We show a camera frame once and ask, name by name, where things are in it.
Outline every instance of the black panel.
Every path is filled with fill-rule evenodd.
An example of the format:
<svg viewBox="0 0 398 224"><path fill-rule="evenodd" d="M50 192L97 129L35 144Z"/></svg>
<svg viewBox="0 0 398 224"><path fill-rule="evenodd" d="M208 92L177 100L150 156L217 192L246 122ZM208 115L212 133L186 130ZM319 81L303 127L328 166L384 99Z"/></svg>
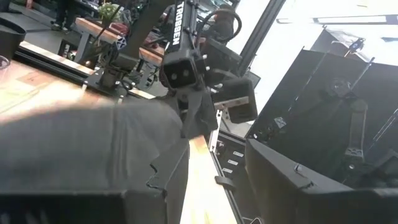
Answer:
<svg viewBox="0 0 398 224"><path fill-rule="evenodd" d="M345 149L348 146L351 110L346 101L327 100L326 90L338 78L354 83L366 67L366 62L327 55L318 71L294 104L288 108L297 93L322 58L320 52L303 50L282 79L249 132L258 140L267 141L265 135L273 119L284 117L287 126L268 141L268 145L283 155L332 178L335 177ZM373 64L353 90L369 106L366 119L364 150L372 138L395 112L398 99L397 67ZM398 147L393 126L377 146L366 156L367 162L378 160L389 148Z"/></svg>

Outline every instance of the wooden table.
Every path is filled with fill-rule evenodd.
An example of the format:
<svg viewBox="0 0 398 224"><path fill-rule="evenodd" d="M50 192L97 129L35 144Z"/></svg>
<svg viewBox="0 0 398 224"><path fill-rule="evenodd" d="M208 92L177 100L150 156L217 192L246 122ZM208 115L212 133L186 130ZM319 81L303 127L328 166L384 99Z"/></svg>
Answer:
<svg viewBox="0 0 398 224"><path fill-rule="evenodd" d="M81 36L80 43L78 46L77 54L75 57L75 61L79 61L81 59L81 55L86 49L86 46L88 45L88 41L92 35L98 35L102 27L97 26L96 24L84 19L84 18L77 18L75 21L75 24L77 28L83 32L83 35ZM119 39L118 35L110 32L110 31L104 31L101 36L99 37L100 40L108 42L108 43L113 43ZM154 49L156 52L160 53L161 55L164 54L164 49L162 47L158 47L157 49ZM163 58L153 54L152 52L141 48L140 49L140 56L142 57L143 60L146 62L150 62L156 66L160 65L162 63Z"/></svg>
<svg viewBox="0 0 398 224"><path fill-rule="evenodd" d="M65 65L87 72L87 68L71 62L27 42L24 47L38 50L37 53L60 60ZM109 103L102 96L86 91L38 69L13 61L7 71L8 81L0 85L0 121L6 122L66 106L95 106ZM235 224L232 209L224 188L215 182L218 175L205 138L190 141L190 162L187 192L181 223Z"/></svg>

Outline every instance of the black cable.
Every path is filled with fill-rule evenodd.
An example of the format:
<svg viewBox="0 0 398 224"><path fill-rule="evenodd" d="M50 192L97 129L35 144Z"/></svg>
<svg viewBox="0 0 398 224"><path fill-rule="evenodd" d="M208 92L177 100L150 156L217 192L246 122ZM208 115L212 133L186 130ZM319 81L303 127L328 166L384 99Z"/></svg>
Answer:
<svg viewBox="0 0 398 224"><path fill-rule="evenodd" d="M238 29L236 30L236 32L235 32L231 37L227 37L227 38L224 38L224 39L217 39L217 41L222 41L222 42L230 41L230 40L232 40L233 38L235 38L235 37L240 33L240 31L241 31L241 29L242 29L242 20L241 20L241 18L239 17L239 15L238 15L236 12L231 11L231 10L229 10L229 9L218 9L218 10L215 10L215 11L213 11L212 13L208 14L208 15L205 17L205 19L203 20L203 22L199 25L199 27L198 27L198 29L197 29L197 32L198 32L198 34L197 34L197 39L196 39L196 42L195 42L195 46L196 46L196 47L199 46L200 36L201 36L201 34L202 34L202 32L203 32L203 28L204 28L205 24L210 20L210 18L212 18L214 15L217 15L217 14L219 14L219 13L228 13L228 14L231 14L231 15L237 20L237 22L238 22Z"/></svg>

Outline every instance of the person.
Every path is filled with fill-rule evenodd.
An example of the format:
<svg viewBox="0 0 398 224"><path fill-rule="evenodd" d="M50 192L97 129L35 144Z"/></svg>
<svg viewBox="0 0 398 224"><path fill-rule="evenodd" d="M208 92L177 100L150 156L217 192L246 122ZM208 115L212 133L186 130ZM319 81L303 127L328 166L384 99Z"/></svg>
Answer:
<svg viewBox="0 0 398 224"><path fill-rule="evenodd" d="M57 17L52 24L52 30L69 33L70 26L75 20L75 0L58 0Z"/></svg>

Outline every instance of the black metal bar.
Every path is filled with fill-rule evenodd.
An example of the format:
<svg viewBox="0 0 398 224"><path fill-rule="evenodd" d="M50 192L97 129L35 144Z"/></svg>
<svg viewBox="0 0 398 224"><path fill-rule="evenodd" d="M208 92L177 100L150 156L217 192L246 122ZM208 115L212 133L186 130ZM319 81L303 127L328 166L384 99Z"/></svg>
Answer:
<svg viewBox="0 0 398 224"><path fill-rule="evenodd" d="M80 86L82 86L84 81L90 76L89 74L84 73L78 69L71 68L68 65L64 65L61 62L58 62L54 59L48 58L44 55L38 54L21 46L19 46L13 59L32 67L36 67L40 70L55 75L56 77L62 78ZM112 97L96 88L90 88L90 90L105 97ZM142 98L142 96L132 93L131 91L128 92L128 95L135 98Z"/></svg>
<svg viewBox="0 0 398 224"><path fill-rule="evenodd" d="M238 67L238 76L242 77L245 74L253 57L256 55L257 50L262 44L262 41L266 37L269 29L273 25L277 15L279 14L279 11L282 9L284 4L285 0L269 1L266 9L262 13L257 25L246 42L246 45L242 49L242 61Z"/></svg>

